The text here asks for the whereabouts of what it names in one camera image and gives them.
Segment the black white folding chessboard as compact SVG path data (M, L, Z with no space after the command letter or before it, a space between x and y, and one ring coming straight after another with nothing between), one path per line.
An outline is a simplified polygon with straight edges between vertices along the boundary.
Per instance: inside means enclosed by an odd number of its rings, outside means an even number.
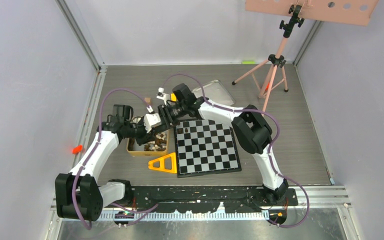
M213 120L187 119L180 121L173 133L178 178L242 170L232 127Z

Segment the gold tin box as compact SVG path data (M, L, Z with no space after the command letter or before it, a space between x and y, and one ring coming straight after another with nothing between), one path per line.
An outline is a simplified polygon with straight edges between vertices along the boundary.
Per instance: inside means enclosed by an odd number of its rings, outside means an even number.
M168 154L170 132L167 130L156 135L155 140L139 145L134 138L129 138L127 152L133 157L162 157Z

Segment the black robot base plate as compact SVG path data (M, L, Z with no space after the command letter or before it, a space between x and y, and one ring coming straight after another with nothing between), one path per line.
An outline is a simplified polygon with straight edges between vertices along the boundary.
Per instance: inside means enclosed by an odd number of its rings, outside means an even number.
M289 188L279 200L261 186L133 186L127 196L117 200L123 207L139 210L157 206L157 213L214 213L224 207L226 213L256 213L274 207L297 206L296 191Z

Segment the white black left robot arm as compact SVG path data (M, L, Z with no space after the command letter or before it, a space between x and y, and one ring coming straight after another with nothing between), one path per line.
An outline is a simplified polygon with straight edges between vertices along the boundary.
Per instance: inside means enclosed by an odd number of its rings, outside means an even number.
M102 186L97 181L122 140L152 137L151 130L161 123L161 118L152 107L147 110L148 113L135 122L131 106L113 106L112 114L98 126L92 145L82 159L69 173L60 173L55 179L56 210L60 218L92 222L112 203L128 207L133 202L130 181L113 179Z

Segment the tin lid with bears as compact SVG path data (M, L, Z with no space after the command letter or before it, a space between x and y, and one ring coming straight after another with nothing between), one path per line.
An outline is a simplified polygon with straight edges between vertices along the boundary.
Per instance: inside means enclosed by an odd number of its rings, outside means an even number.
M235 103L234 98L228 92L228 90L223 86L223 84L215 79L203 85L203 88L196 87L192 90L192 93L199 98L203 96L203 92L205 97L222 105L232 106Z

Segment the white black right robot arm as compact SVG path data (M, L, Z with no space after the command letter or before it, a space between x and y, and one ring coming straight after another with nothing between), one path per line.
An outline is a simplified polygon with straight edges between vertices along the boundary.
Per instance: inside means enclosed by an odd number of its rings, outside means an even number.
M156 97L163 100L158 107L160 126L171 127L180 117L188 115L200 120L225 124L233 129L237 142L251 154L262 176L263 194L268 203L279 205L286 197L288 180L280 171L273 153L273 130L264 114L254 105L232 107L217 103L204 95L196 97L187 85L181 83L173 88L176 102L168 103L171 96L160 87Z

